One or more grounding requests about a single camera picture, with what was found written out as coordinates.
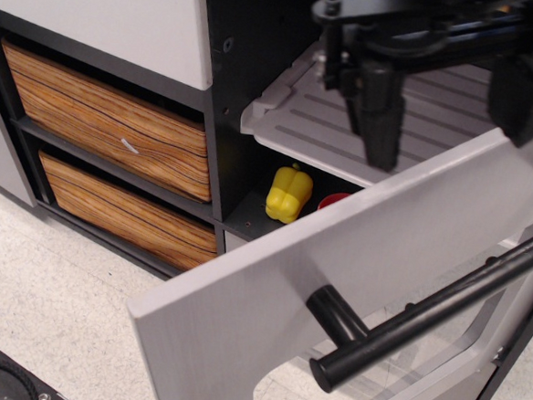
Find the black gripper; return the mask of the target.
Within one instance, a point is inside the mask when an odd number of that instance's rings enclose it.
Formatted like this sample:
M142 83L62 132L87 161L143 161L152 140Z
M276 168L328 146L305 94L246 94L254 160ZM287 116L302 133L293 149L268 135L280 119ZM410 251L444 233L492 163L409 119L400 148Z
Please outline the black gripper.
M325 37L325 86L339 88L353 68L344 99L370 167L392 171L399 159L405 99L396 71L500 57L488 115L517 147L533 139L533 0L318 0L311 15ZM354 68L368 56L391 65L368 59Z

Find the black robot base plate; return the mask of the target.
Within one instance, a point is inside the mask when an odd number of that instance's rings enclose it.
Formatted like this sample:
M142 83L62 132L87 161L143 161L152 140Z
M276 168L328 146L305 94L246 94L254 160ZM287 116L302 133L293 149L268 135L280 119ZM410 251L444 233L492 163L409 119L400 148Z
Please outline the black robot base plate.
M28 377L36 388L37 400L69 400L51 385L45 383L38 376L34 375L1 350L0 361L10 363L14 368L18 369ZM10 397L14 400L32 400L24 385L15 376L4 370L0 370L0 395Z

